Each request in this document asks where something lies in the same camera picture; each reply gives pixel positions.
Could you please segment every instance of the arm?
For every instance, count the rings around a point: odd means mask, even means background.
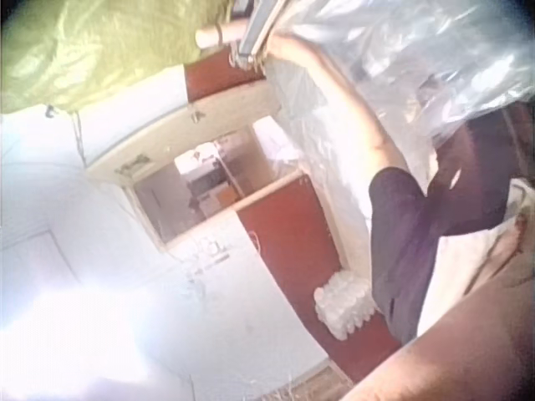
[[[359,147],[364,150],[363,168],[370,179],[386,167],[408,171],[403,155],[374,112],[327,56],[311,43],[277,35],[269,39],[267,51],[276,58],[305,68],[328,101],[346,116],[358,133]]]

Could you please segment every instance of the yellow-green fabric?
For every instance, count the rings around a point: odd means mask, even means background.
[[[2,29],[2,112],[75,111],[201,57],[230,0],[29,0]]]

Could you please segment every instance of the hand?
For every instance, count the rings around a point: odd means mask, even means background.
[[[312,43],[277,34],[271,35],[267,40],[267,53],[305,68],[320,59],[320,52]]]

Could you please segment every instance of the white pipe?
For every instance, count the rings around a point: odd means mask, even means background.
[[[247,18],[242,18],[220,25],[221,40],[217,26],[197,29],[195,32],[197,46],[199,46],[199,48],[211,48],[218,44],[236,42],[243,37],[248,22],[249,20]]]

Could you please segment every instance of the forearm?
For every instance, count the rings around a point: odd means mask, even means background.
[[[373,110],[327,56],[318,50],[311,50],[303,66],[330,105],[341,112],[350,124],[358,147],[362,150],[360,153],[365,168],[371,176],[388,166],[408,170],[403,155]]]

